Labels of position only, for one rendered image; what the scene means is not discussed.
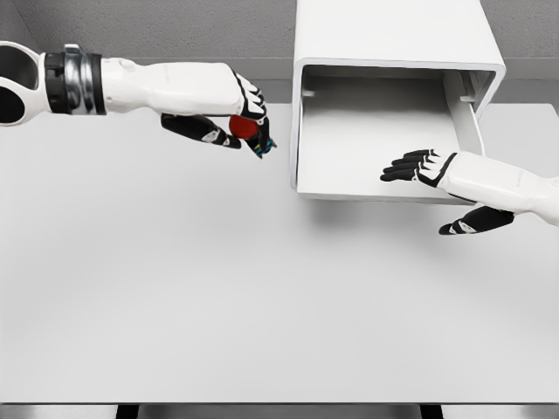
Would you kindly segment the white cabinet drawer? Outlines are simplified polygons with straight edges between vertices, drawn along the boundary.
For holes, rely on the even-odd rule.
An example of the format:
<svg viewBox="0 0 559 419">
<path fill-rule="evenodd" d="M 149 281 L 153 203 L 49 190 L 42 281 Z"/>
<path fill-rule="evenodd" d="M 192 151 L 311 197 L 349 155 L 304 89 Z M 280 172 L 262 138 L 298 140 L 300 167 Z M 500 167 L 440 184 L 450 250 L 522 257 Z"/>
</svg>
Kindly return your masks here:
<svg viewBox="0 0 559 419">
<path fill-rule="evenodd" d="M 293 110 L 292 173 L 301 197 L 460 205 L 420 182 L 380 176 L 410 151 L 485 153 L 458 71 L 312 66 Z"/>
</svg>

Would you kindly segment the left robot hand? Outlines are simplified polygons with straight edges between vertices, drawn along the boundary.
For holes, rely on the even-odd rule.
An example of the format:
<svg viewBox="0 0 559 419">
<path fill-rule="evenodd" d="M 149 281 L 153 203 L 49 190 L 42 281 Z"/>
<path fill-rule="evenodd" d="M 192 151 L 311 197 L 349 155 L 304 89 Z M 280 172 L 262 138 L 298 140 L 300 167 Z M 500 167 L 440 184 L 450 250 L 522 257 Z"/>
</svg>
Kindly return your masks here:
<svg viewBox="0 0 559 419">
<path fill-rule="evenodd" d="M 178 108 L 161 114 L 161 125 L 194 141 L 240 149 L 244 141 L 258 157 L 276 147 L 270 135 L 266 100 L 262 91 L 224 63 L 187 63 L 176 92 Z M 225 131 L 211 119 L 236 116 L 251 122 L 250 134 Z"/>
</svg>

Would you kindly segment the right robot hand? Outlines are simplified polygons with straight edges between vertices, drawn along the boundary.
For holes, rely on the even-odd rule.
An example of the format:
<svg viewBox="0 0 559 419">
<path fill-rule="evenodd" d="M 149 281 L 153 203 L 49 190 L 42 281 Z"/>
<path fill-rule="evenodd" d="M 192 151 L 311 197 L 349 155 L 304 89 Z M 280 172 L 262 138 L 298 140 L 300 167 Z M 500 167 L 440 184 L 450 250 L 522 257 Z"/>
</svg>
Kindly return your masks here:
<svg viewBox="0 0 559 419">
<path fill-rule="evenodd" d="M 483 205 L 440 227 L 442 236 L 478 234 L 514 221 L 512 178 L 514 168 L 469 152 L 439 149 L 408 152 L 383 170 L 380 180 L 421 182 L 445 193 Z"/>
</svg>

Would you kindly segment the white tabletop storage cabinet shell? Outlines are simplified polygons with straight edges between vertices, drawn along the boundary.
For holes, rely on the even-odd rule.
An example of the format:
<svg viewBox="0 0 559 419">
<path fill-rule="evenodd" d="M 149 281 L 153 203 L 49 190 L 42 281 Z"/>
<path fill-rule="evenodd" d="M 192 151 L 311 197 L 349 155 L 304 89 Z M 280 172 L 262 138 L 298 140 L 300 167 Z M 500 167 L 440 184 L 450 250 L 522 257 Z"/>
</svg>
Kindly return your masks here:
<svg viewBox="0 0 559 419">
<path fill-rule="evenodd" d="M 488 72 L 476 115 L 507 72 L 480 0 L 297 0 L 294 103 L 307 65 Z"/>
</svg>

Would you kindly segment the red knob black load switch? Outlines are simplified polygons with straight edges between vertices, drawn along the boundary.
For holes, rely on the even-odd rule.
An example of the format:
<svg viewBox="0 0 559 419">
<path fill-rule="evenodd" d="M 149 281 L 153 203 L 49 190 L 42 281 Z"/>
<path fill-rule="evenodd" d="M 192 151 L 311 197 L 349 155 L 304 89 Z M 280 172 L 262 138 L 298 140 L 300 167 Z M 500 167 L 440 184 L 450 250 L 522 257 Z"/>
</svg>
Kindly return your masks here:
<svg viewBox="0 0 559 419">
<path fill-rule="evenodd" d="M 257 122 L 240 115 L 232 115 L 229 119 L 229 129 L 234 137 L 244 140 L 258 158 L 262 158 L 272 148 L 277 147 L 270 135 L 270 124 L 267 117 L 261 122 Z"/>
</svg>

